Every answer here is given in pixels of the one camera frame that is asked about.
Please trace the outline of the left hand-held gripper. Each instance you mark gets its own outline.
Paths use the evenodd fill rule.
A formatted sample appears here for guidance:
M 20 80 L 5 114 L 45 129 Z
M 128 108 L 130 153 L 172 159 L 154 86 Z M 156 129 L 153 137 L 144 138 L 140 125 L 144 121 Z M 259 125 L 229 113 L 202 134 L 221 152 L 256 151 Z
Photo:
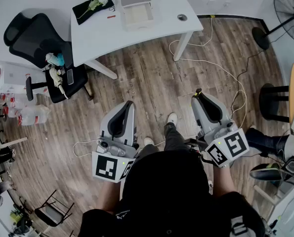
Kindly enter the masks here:
M 123 102 L 102 120 L 97 148 L 92 152 L 92 175 L 118 183 L 125 179 L 133 166 L 139 144 L 135 126 L 135 105 Z

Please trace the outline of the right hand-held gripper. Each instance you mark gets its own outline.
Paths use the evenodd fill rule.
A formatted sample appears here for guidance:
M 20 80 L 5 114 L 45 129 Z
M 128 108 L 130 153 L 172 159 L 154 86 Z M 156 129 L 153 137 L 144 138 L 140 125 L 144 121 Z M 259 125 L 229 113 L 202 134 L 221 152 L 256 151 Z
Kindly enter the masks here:
M 226 106 L 209 94 L 194 94 L 191 107 L 197 125 L 199 138 L 208 145 L 204 151 L 217 167 L 223 167 L 249 151 L 244 131 L 230 120 Z

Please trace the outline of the person's right forearm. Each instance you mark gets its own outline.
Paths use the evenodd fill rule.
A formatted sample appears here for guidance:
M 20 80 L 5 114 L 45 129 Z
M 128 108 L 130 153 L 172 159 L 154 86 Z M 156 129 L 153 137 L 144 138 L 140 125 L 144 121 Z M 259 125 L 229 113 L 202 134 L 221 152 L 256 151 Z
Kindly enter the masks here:
M 230 168 L 213 167 L 213 196 L 220 197 L 224 194 L 235 192 L 234 182 Z

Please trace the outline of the person's left forearm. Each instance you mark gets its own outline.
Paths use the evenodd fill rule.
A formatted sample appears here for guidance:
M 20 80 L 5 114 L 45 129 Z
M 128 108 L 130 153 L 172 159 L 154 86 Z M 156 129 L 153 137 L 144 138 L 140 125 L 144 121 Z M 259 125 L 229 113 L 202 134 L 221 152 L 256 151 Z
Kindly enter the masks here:
M 98 196 L 96 208 L 114 214 L 121 200 L 122 182 L 104 181 Z

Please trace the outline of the person's dark trousers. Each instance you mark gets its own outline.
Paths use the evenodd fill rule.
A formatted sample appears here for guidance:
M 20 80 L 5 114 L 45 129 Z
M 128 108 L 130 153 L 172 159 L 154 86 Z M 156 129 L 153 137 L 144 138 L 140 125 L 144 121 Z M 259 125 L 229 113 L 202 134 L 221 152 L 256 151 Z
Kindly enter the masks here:
M 189 148 L 184 144 L 184 138 L 177 131 L 176 126 L 173 122 L 168 122 L 164 126 L 164 135 L 165 135 L 165 147 L 164 151 L 179 151 L 179 152 L 189 152 Z M 146 145 L 138 154 L 137 159 L 146 157 L 148 155 L 160 152 L 159 149 L 152 144 Z

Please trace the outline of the black round stool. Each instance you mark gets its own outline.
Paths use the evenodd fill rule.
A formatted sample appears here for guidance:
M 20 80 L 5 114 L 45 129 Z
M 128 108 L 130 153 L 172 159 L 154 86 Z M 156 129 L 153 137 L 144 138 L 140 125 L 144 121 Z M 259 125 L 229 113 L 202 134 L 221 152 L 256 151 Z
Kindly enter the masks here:
M 259 109 L 261 115 L 266 120 L 275 120 L 289 123 L 290 118 L 278 115 L 279 102 L 288 102 L 289 97 L 279 95 L 279 93 L 289 92 L 289 86 L 274 86 L 266 83 L 262 86 L 259 93 Z

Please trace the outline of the white table leg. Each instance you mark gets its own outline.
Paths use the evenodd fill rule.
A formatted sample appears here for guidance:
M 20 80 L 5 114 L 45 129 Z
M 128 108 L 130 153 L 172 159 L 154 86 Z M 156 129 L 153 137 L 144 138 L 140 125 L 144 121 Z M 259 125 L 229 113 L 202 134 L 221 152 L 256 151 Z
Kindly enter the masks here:
M 92 69 L 97 70 L 98 72 L 108 76 L 111 79 L 117 79 L 118 76 L 116 73 L 114 73 L 112 70 L 109 68 L 105 67 L 103 64 L 98 62 L 96 59 L 90 60 L 84 63 L 85 65 L 91 67 Z
M 191 36 L 192 36 L 193 32 L 186 32 L 183 33 L 178 41 L 178 45 L 176 47 L 174 56 L 173 56 L 173 60 L 174 62 L 178 61 L 186 47 L 186 45 L 188 44 Z

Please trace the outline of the beige folded umbrella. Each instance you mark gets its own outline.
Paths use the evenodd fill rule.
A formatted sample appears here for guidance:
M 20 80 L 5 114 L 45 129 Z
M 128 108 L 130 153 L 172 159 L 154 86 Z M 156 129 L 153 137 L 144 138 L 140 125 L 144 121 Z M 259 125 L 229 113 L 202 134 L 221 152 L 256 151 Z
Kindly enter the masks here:
M 62 79 L 62 77 L 59 76 L 56 68 L 52 66 L 51 69 L 49 70 L 49 74 L 50 74 L 51 78 L 53 79 L 54 86 L 59 88 L 60 92 L 65 96 L 66 99 L 68 99 L 68 97 L 63 89 L 63 86 L 62 86 L 63 79 Z

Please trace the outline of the person's black shirt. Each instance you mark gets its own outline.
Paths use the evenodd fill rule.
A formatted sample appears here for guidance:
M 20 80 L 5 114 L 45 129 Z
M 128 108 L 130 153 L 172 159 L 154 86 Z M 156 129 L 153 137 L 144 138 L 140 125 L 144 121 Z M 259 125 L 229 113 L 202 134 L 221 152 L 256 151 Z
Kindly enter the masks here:
M 265 227 L 240 193 L 209 193 L 196 154 L 165 151 L 135 162 L 122 199 L 85 212 L 78 237 L 265 237 Z

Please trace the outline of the large clear plastic bag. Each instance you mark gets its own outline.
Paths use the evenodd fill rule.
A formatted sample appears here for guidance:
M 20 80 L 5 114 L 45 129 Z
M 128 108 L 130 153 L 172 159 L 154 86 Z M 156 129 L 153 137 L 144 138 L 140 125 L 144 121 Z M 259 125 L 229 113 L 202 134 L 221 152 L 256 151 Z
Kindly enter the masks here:
M 21 126 L 46 123 L 51 110 L 44 105 L 24 107 L 19 115 L 18 122 Z

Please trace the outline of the black floor fan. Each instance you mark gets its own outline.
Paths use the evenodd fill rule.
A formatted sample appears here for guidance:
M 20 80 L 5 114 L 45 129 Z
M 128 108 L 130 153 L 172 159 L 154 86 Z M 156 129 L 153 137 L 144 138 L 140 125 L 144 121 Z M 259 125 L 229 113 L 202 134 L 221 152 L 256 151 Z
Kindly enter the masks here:
M 273 2 L 280 24 L 268 32 L 258 27 L 252 29 L 252 36 L 255 42 L 264 50 L 267 50 L 270 46 L 268 36 L 280 28 L 283 28 L 294 40 L 294 0 L 273 0 Z

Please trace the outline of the white wrapped bundle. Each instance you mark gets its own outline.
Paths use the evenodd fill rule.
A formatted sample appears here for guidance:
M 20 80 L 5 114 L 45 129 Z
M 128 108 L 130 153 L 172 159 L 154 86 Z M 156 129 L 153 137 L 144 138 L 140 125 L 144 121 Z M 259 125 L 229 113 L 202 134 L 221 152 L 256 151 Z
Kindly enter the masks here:
M 45 57 L 46 61 L 54 66 L 59 66 L 59 60 L 53 53 L 48 53 Z

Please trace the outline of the small clear plastic bag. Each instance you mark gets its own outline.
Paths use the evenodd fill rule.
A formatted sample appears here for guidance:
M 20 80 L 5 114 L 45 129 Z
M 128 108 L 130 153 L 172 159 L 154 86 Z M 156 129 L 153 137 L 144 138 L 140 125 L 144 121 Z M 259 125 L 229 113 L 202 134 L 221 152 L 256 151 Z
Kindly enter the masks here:
M 15 95 L 13 93 L 1 93 L 0 98 L 6 103 L 2 110 L 3 114 L 9 118 L 17 118 L 20 113 L 20 103 L 16 102 Z

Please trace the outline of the black folding chair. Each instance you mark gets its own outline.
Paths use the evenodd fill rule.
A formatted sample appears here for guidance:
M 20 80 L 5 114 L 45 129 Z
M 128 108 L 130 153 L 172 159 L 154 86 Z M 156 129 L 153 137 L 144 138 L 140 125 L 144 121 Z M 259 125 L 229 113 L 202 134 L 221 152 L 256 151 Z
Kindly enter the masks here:
M 46 201 L 38 208 L 34 210 L 35 215 L 41 219 L 48 227 L 57 227 L 62 224 L 67 218 L 72 215 L 72 208 L 74 202 L 71 205 L 66 205 L 56 198 L 57 190 L 54 190 L 52 194 L 46 199 Z

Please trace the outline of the white cardboard boxes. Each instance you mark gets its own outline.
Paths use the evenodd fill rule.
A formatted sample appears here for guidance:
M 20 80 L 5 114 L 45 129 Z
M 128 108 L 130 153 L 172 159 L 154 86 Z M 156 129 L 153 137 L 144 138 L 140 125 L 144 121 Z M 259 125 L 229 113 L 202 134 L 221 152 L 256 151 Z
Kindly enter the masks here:
M 26 94 L 26 79 L 32 83 L 46 82 L 45 73 L 13 64 L 0 65 L 0 93 Z

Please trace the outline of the black mesh office chair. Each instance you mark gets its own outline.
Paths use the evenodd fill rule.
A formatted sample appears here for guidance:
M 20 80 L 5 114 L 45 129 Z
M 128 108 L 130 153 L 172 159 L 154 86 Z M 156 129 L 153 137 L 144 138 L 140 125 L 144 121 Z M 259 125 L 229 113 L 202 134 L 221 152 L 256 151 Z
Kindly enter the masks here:
M 49 74 L 52 66 L 56 68 L 59 76 L 63 79 L 62 86 L 68 99 L 81 89 L 87 94 L 88 100 L 93 99 L 93 95 L 86 88 L 88 75 L 85 66 L 76 67 L 74 65 L 72 43 L 59 36 L 50 19 L 44 13 L 39 13 L 33 18 L 27 18 L 22 13 L 17 14 L 6 28 L 3 40 L 11 54 L 28 60 L 45 73 L 46 82 L 32 83 L 31 77 L 26 79 L 28 100 L 33 100 L 35 89 L 43 87 L 47 87 L 53 103 L 66 100 L 59 88 L 54 86 L 53 79 Z M 48 63 L 45 59 L 48 53 L 53 53 L 55 56 L 62 53 L 64 66 L 59 67 Z M 72 85 L 67 84 L 66 72 L 69 69 L 73 70 L 74 83 Z

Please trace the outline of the white artificial flower stem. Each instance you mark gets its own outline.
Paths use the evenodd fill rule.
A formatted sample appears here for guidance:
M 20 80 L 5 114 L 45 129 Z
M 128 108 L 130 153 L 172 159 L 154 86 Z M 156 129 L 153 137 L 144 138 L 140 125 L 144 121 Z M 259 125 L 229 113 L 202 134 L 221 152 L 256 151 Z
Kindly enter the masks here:
M 108 0 L 91 0 L 87 10 L 77 19 L 80 19 L 83 17 L 88 11 L 94 11 L 98 6 L 102 5 L 105 6 L 107 4 Z

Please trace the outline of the black drawstring cloth bag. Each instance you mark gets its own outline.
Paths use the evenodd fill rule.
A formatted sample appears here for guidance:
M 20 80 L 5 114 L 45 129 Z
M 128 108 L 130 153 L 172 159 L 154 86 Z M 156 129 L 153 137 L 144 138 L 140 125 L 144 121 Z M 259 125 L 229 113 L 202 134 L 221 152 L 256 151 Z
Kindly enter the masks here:
M 97 13 L 97 12 L 100 12 L 102 10 L 106 10 L 106 9 L 109 9 L 109 10 L 112 10 L 112 11 L 115 11 L 115 4 L 113 2 L 113 0 L 108 0 L 107 4 L 105 6 L 98 6 L 94 11 L 88 11 L 83 17 L 81 17 L 80 19 L 77 19 L 79 18 L 88 8 L 88 5 L 90 3 L 91 0 L 87 0 L 79 5 L 76 5 L 72 8 L 73 10 L 73 13 L 76 17 L 76 20 L 77 20 L 77 23 L 78 25 L 81 25 L 83 24 L 86 20 L 88 20 L 93 14 Z

